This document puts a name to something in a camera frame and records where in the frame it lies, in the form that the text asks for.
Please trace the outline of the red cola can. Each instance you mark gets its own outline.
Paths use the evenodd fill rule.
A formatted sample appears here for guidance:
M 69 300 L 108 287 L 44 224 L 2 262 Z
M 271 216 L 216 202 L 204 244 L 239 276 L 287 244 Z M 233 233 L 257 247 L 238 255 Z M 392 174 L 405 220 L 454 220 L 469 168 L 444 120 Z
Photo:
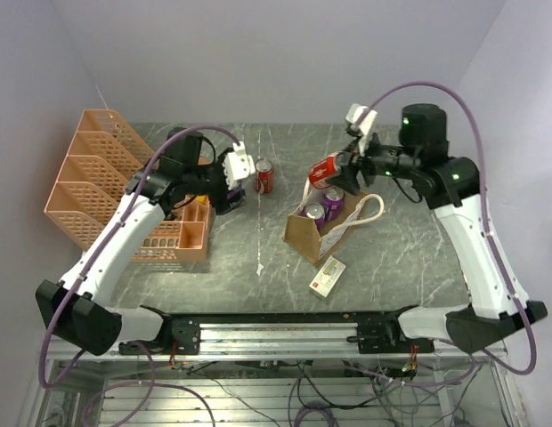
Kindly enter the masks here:
M 330 186 L 328 179 L 340 174 L 342 152 L 334 152 L 312 166 L 308 181 L 315 189 L 326 189 Z
M 255 163 L 256 168 L 256 192 L 259 194 L 268 194 L 273 190 L 274 166 L 272 162 L 265 158 L 260 158 Z

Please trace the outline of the purple Fanta can front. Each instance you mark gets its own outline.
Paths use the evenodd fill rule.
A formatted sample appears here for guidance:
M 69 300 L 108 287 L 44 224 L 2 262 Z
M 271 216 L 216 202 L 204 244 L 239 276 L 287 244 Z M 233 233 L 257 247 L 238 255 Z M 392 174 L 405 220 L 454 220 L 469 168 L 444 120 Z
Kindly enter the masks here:
M 302 215 L 313 220 L 316 229 L 320 230 L 325 222 L 326 210 L 320 203 L 310 203 L 304 207 Z

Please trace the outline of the red cola can back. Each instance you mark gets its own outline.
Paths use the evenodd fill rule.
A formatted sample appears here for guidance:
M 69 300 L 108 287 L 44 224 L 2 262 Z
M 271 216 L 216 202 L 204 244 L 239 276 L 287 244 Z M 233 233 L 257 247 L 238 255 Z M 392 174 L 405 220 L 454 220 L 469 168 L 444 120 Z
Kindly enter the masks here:
M 268 194 L 273 190 L 274 166 L 272 162 L 265 158 L 260 158 L 255 163 L 256 168 L 256 192 L 259 194 Z

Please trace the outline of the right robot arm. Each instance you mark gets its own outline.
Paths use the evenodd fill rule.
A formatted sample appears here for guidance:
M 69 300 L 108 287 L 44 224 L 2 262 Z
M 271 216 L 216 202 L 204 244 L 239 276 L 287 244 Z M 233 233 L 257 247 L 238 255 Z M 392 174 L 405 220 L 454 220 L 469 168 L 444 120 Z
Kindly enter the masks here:
M 491 226 L 480 172 L 466 157 L 452 157 L 447 116 L 434 104 L 402 109 L 398 145 L 380 142 L 372 127 L 377 113 L 354 103 L 346 114 L 353 141 L 339 153 L 340 173 L 331 183 L 347 192 L 378 176 L 408 180 L 449 236 L 464 276 L 464 306 L 398 310 L 385 328 L 385 345 L 400 352 L 415 339 L 452 342 L 474 353 L 547 317 L 544 302 L 532 300 L 512 276 Z

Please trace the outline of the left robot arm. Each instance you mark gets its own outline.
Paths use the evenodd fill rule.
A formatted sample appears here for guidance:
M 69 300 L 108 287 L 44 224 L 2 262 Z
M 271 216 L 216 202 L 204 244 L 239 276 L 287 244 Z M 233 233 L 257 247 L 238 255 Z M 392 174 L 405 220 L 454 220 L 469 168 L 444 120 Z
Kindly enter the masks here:
M 56 336 L 94 356 L 117 342 L 141 341 L 153 353 L 172 344 L 173 320 L 152 308 L 112 309 L 110 297 L 118 279 L 143 241 L 188 196 L 206 196 L 217 214 L 241 205 L 240 183 L 254 174 L 254 161 L 243 141 L 229 136 L 231 147 L 215 161 L 200 165 L 195 141 L 205 126 L 170 136 L 127 183 L 116 212 L 82 258 L 58 282 L 43 281 L 36 290 L 46 332 L 41 351 Z

